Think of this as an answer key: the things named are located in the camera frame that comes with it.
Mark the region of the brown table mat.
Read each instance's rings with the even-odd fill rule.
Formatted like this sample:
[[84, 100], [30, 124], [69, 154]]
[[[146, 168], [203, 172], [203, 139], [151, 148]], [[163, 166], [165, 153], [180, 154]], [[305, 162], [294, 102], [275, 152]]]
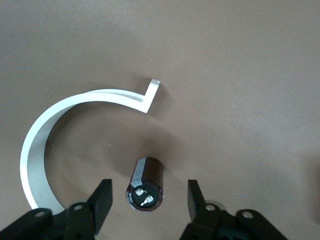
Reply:
[[[81, 104], [47, 141], [64, 207], [112, 179], [97, 240], [178, 240], [189, 179], [230, 214], [320, 240], [320, 0], [0, 0], [0, 230], [30, 210], [20, 154], [35, 120], [87, 91], [144, 94], [151, 79], [148, 113]], [[146, 157], [163, 164], [163, 201], [140, 212], [126, 190]]]

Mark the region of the large white curved clip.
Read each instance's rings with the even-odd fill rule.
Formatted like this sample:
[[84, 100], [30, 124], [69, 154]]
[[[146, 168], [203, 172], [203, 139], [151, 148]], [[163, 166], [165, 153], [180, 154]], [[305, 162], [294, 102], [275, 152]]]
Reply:
[[123, 89], [97, 89], [67, 97], [45, 110], [29, 129], [20, 154], [20, 179], [30, 207], [50, 209], [53, 214], [65, 210], [49, 185], [45, 170], [45, 148], [56, 122], [71, 108], [84, 103], [105, 102], [147, 113], [160, 81], [152, 79], [145, 94]]

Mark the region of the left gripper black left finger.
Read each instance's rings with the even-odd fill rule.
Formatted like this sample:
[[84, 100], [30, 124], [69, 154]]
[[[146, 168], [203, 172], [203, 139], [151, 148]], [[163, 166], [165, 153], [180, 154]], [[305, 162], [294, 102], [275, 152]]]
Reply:
[[103, 179], [86, 202], [58, 214], [49, 208], [30, 210], [0, 231], [0, 240], [95, 240], [112, 204], [112, 180]]

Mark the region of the black cylindrical capacitor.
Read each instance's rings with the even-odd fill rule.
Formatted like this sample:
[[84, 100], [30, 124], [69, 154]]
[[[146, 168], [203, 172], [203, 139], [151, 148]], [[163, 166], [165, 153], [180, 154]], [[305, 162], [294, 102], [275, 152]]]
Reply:
[[139, 212], [152, 212], [163, 202], [164, 166], [156, 158], [144, 157], [137, 161], [128, 187], [126, 200]]

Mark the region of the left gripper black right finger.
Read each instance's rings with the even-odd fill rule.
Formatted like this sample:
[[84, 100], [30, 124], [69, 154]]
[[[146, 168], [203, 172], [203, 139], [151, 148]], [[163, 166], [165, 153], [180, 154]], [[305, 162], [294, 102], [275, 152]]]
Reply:
[[179, 240], [289, 240], [258, 211], [231, 215], [207, 202], [195, 179], [188, 180], [187, 203], [191, 222]]

